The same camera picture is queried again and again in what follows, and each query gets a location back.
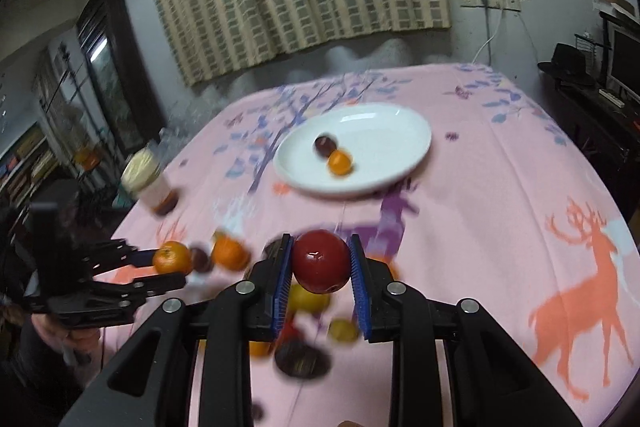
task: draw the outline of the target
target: white cable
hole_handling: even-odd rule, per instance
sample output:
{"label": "white cable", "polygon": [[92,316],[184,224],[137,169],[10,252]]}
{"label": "white cable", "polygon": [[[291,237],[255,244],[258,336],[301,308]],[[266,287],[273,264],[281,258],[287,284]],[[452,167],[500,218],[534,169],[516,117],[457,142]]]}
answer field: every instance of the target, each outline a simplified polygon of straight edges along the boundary
{"label": "white cable", "polygon": [[489,42],[495,39],[495,36],[498,34],[498,31],[500,31],[500,26],[502,26],[503,15],[504,15],[504,7],[502,7],[502,9],[500,10],[500,22],[498,22],[498,25],[496,26],[494,34],[491,35],[491,37],[489,37],[489,40],[480,47],[480,49],[478,50],[478,53],[476,54],[474,59],[471,61],[472,64],[476,63],[476,60],[478,60],[478,57],[481,54],[482,50],[484,50],[484,48],[489,44]]}

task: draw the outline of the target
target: red ball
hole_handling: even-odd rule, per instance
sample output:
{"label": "red ball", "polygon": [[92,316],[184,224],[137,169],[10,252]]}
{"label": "red ball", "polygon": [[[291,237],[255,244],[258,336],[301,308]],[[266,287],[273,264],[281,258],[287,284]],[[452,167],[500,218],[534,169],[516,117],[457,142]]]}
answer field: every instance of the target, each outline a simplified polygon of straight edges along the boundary
{"label": "red ball", "polygon": [[351,276],[346,243],[327,230],[303,233],[293,243],[291,269],[298,283],[311,293],[333,293]]}

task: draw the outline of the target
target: bolt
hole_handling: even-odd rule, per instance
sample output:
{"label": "bolt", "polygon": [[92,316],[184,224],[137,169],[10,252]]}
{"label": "bolt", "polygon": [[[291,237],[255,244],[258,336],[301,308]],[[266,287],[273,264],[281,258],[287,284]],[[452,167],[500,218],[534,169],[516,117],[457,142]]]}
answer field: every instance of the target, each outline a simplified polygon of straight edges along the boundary
{"label": "bolt", "polygon": [[406,292],[406,286],[401,282],[390,282],[386,285],[386,290],[391,293],[391,295],[402,295]]}
{"label": "bolt", "polygon": [[240,281],[236,284],[236,291],[241,295],[247,295],[255,290],[255,284],[251,281]]}
{"label": "bolt", "polygon": [[177,312],[182,307],[178,299],[167,299],[162,303],[162,309],[167,313]]}
{"label": "bolt", "polygon": [[473,299],[465,299],[460,302],[460,307],[465,313],[476,313],[480,309],[480,304],[478,304],[478,301],[474,301]]}

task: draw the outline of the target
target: oval plate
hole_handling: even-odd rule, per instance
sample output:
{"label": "oval plate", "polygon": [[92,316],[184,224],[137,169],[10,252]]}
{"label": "oval plate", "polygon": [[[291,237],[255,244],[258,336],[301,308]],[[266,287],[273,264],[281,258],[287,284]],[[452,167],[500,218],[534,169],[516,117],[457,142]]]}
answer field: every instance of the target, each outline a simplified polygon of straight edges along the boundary
{"label": "oval plate", "polygon": [[[321,134],[353,157],[353,171],[334,176],[314,147]],[[420,163],[431,127],[414,110],[388,103],[341,107],[310,118],[279,145],[276,174],[291,187],[327,196],[354,196],[390,185]]]}

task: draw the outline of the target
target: pink tablecloth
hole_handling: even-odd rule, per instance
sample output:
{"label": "pink tablecloth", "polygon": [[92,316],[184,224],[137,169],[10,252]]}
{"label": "pink tablecloth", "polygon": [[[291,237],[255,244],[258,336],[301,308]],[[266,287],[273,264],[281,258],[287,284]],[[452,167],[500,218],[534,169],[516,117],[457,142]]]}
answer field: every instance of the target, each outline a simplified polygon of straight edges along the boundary
{"label": "pink tablecloth", "polygon": [[[380,101],[411,107],[433,128],[410,180],[345,203],[302,196],[276,178],[271,159],[289,129],[336,105]],[[570,140],[490,68],[369,71],[252,94],[211,121],[166,172],[181,190],[178,207],[161,220],[137,205],[115,237],[140,248],[166,239],[210,244],[223,227],[257,260],[282,232],[357,232],[367,254],[392,259],[428,298],[478,299],[587,427],[604,420],[638,370],[640,258],[626,224]],[[138,274],[121,269],[116,279]],[[240,277],[215,269],[175,294],[192,303]],[[165,298],[150,299],[134,327]],[[252,362],[254,400],[266,413],[260,425],[386,425],[391,346],[326,337],[329,318],[352,310],[347,286],[319,323],[300,317],[331,354],[323,380],[301,384],[272,360]],[[107,346],[121,346],[134,327],[110,328]]]}

